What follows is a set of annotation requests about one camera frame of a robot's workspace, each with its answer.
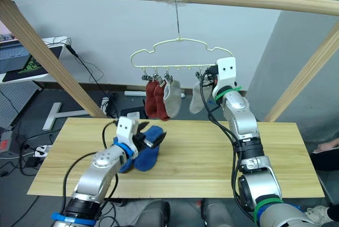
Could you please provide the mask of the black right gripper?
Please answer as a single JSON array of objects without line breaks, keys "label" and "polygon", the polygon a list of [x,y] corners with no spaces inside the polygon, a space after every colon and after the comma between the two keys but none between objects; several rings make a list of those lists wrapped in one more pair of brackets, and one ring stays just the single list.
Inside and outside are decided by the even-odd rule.
[{"label": "black right gripper", "polygon": [[218,65],[213,65],[210,67],[200,66],[198,70],[198,78],[197,85],[200,85],[201,83],[203,85],[213,85],[217,84],[218,82]]}]

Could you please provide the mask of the bystander hand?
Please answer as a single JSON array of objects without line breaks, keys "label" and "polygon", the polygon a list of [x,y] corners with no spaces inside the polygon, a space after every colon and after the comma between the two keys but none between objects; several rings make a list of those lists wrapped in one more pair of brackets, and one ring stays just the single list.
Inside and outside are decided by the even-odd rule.
[{"label": "bystander hand", "polygon": [[321,153],[330,151],[338,148],[339,138],[336,138],[330,142],[318,144],[317,148],[314,150],[314,153]]}]

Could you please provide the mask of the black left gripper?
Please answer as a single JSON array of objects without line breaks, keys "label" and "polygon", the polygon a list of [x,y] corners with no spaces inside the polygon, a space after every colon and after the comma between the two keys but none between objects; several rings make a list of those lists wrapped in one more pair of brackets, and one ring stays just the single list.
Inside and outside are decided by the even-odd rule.
[{"label": "black left gripper", "polygon": [[145,129],[148,125],[148,121],[139,123],[137,127],[137,133],[132,136],[133,144],[138,151],[143,151],[147,146],[150,148],[156,148],[162,143],[162,141],[166,137],[167,132],[164,132],[158,135],[153,140],[147,139],[145,143],[144,140],[146,139],[146,135],[144,133],[141,133],[141,131]]}]

